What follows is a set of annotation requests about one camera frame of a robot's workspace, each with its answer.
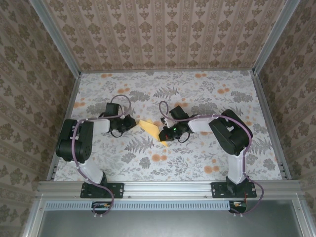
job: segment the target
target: vent grille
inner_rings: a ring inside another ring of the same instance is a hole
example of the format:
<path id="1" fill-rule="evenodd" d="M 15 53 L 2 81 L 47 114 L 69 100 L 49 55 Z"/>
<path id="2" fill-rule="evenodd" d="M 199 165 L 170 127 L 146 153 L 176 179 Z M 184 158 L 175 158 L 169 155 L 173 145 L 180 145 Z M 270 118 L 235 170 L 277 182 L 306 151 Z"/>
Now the vent grille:
<path id="1" fill-rule="evenodd" d="M 92 201 L 48 201 L 46 211 L 92 210 Z M 229 201 L 124 201 L 114 203 L 112 210 L 229 210 Z"/>

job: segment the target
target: yellow object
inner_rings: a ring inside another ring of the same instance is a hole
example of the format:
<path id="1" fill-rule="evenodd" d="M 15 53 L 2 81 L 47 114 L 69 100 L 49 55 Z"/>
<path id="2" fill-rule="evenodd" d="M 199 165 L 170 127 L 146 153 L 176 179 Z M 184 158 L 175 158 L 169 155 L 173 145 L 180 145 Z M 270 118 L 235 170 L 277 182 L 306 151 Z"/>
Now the yellow object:
<path id="1" fill-rule="evenodd" d="M 147 121 L 139 120 L 139 125 L 142 129 L 144 129 L 146 132 L 148 132 L 150 135 L 152 135 L 157 141 L 160 142 L 159 139 L 159 128 L 158 126 L 154 125 L 153 121 L 151 119 Z M 165 147 L 168 147 L 166 142 L 161 142 Z"/>

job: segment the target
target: floor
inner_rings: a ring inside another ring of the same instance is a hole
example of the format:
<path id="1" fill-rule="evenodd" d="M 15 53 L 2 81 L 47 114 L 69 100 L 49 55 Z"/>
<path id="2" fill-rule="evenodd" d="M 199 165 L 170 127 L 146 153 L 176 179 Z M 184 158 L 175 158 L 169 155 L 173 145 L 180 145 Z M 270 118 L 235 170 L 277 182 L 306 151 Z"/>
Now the floor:
<path id="1" fill-rule="evenodd" d="M 252 130 L 253 143 L 246 160 L 252 179 L 281 179 L 260 104 L 248 71 L 155 72 L 83 74 L 73 119 L 97 117 L 117 94 L 132 101 L 131 116 L 151 119 L 162 129 L 158 104 L 180 105 L 188 115 L 221 113 L 232 109 Z M 117 98 L 125 109 L 126 99 Z M 93 137 L 92 159 L 109 181 L 224 180 L 228 155 L 212 133 L 195 133 L 180 144 L 165 147 L 136 126 L 120 138 L 109 133 Z M 75 167 L 59 161 L 55 181 L 83 180 Z"/>

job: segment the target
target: patterned wallpaper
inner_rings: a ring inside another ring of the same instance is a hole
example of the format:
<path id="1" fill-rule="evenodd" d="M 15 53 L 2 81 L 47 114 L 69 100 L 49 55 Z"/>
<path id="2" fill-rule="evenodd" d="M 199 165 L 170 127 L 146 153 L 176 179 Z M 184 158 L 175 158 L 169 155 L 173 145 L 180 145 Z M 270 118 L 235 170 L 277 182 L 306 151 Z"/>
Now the patterned wallpaper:
<path id="1" fill-rule="evenodd" d="M 0 236 L 19 236 L 74 78 L 27 0 L 0 1 Z"/>
<path id="2" fill-rule="evenodd" d="M 250 68 L 285 0 L 45 0 L 81 71 Z"/>
<path id="3" fill-rule="evenodd" d="M 291 174 L 316 220 L 316 1 L 302 0 L 260 72 Z"/>

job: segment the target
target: black mounting bracket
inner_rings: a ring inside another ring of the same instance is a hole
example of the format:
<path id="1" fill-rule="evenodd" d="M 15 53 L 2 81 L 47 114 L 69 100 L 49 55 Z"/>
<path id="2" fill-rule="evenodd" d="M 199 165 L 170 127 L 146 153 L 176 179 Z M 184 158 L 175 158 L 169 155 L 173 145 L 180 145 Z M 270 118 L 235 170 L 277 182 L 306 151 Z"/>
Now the black mounting bracket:
<path id="1" fill-rule="evenodd" d="M 256 198 L 256 188 L 254 183 L 245 179 L 240 184 L 234 184 L 228 177 L 226 182 L 211 183 L 213 198 Z"/>
<path id="2" fill-rule="evenodd" d="M 123 198 L 124 183 L 107 183 L 105 187 L 113 193 L 114 198 Z M 80 198 L 111 198 L 111 195 L 105 189 L 85 182 L 81 187 Z"/>

